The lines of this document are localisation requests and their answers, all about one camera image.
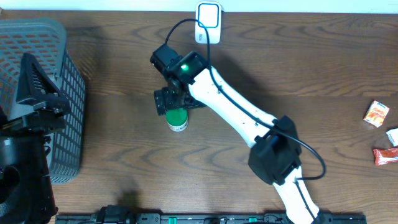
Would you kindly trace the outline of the green lid jar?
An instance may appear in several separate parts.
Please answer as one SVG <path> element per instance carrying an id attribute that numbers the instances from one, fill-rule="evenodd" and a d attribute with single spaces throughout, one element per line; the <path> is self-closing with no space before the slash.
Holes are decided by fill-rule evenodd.
<path id="1" fill-rule="evenodd" d="M 183 108 L 167 111 L 165 118 L 172 131 L 181 132 L 188 126 L 188 112 Z"/>

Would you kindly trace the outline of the orange tissue pack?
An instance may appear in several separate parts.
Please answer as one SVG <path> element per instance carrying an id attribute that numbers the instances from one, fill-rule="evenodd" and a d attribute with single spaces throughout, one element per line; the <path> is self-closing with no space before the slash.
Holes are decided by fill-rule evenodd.
<path id="1" fill-rule="evenodd" d="M 370 104 L 363 120 L 375 126 L 376 128 L 379 128 L 380 126 L 382 126 L 388 112 L 389 108 L 387 106 L 374 100 Z"/>

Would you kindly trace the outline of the orange snack bar wrapper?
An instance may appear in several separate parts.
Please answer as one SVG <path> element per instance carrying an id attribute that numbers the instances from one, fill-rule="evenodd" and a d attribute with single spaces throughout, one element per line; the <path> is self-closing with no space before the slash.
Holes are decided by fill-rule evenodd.
<path id="1" fill-rule="evenodd" d="M 397 162 L 397 148 L 374 149 L 373 153 L 377 166 Z"/>

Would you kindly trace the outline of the white medicine box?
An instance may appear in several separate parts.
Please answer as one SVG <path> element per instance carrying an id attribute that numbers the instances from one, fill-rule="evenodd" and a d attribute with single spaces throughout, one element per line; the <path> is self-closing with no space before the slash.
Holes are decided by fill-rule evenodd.
<path id="1" fill-rule="evenodd" d="M 394 147 L 398 146 L 398 129 L 390 129 L 386 132 L 388 139 Z"/>

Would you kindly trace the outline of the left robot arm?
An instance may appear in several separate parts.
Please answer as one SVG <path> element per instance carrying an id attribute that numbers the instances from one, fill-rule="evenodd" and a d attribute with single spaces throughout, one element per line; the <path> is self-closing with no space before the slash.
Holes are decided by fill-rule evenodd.
<path id="1" fill-rule="evenodd" d="M 71 106 L 27 52 L 16 102 L 33 111 L 14 119 L 1 114 L 1 223 L 44 224 L 58 212 L 47 164 L 49 135 L 65 128 Z"/>

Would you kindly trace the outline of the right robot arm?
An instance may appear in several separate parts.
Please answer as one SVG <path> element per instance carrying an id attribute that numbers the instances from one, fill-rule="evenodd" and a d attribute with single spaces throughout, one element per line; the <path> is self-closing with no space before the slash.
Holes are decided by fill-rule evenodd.
<path id="1" fill-rule="evenodd" d="M 250 148 L 248 165 L 265 183 L 275 187 L 292 223 L 320 223 L 320 209 L 312 201 L 302 175 L 299 141 L 294 122 L 277 119 L 253 105 L 197 52 L 180 55 L 166 44 L 156 49 L 151 64 L 167 87 L 154 92 L 158 115 L 209 107 L 244 139 Z"/>

